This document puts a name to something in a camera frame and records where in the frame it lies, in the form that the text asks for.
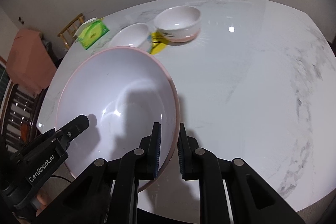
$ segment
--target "white bowl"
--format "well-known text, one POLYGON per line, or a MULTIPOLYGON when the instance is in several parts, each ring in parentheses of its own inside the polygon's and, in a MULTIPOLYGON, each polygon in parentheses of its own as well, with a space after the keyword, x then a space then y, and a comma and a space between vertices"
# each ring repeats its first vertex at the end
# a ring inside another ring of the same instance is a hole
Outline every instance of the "white bowl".
MULTIPOLYGON (((171 159, 180 126, 179 100, 167 70, 134 47, 114 47, 87 59, 68 80, 59 100, 56 130, 80 114, 89 128, 68 148, 65 161, 77 177, 94 160, 121 158, 161 123, 159 174, 171 159)), ((143 190, 148 182, 140 181, 143 190)))
POLYGON ((149 52, 152 48, 151 32, 144 23, 137 23, 122 29, 110 41, 108 47, 131 46, 149 52))
POLYGON ((167 40, 187 42, 201 30, 201 12, 192 6, 176 6, 159 13, 154 25, 167 40))

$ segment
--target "yellow label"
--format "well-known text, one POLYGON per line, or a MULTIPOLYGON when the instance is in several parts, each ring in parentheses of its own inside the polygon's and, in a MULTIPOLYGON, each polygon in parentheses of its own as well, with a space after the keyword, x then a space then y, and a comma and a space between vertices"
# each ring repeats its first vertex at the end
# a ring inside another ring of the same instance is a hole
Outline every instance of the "yellow label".
POLYGON ((159 32, 152 33, 152 50, 151 54, 157 54, 162 51, 168 44, 168 40, 165 39, 159 32))

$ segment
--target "pink bowl base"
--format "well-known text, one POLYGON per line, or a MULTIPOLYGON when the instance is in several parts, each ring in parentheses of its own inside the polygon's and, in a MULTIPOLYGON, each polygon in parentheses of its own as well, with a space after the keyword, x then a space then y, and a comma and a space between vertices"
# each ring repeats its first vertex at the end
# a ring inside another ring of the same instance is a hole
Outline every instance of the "pink bowl base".
POLYGON ((190 35, 190 37, 185 37, 185 38, 181 38, 181 39, 174 39, 174 38, 171 38, 171 37, 169 37, 169 38, 166 37, 166 39, 171 41, 171 42, 175 42, 175 43, 183 43, 183 42, 188 42, 190 40, 195 39, 198 36, 199 33, 200 33, 200 30, 195 34, 190 35))

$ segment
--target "chair backrest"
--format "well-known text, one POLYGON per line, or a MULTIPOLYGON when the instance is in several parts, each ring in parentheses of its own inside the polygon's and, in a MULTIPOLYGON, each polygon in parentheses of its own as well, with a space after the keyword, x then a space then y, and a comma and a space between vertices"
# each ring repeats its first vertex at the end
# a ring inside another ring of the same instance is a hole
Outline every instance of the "chair backrest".
POLYGON ((77 31, 78 27, 83 23, 84 23, 84 16, 82 13, 80 13, 68 25, 66 25, 57 35, 58 37, 62 38, 64 45, 67 49, 70 49, 72 43, 76 40, 74 34, 77 31))
POLYGON ((5 116, 1 129, 10 154, 20 150, 39 134, 36 122, 46 92, 47 89, 34 98, 18 84, 13 85, 9 91, 7 105, 4 105, 5 116))

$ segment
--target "dark wooden chair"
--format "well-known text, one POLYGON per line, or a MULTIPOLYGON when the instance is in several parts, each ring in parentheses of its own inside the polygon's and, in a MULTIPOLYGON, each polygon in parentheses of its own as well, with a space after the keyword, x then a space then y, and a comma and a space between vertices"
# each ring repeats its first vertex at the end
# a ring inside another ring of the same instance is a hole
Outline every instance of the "dark wooden chair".
POLYGON ((10 154, 20 150, 31 142, 39 131, 36 122, 46 90, 33 98, 18 85, 13 85, 9 91, 8 103, 2 125, 2 137, 10 154))

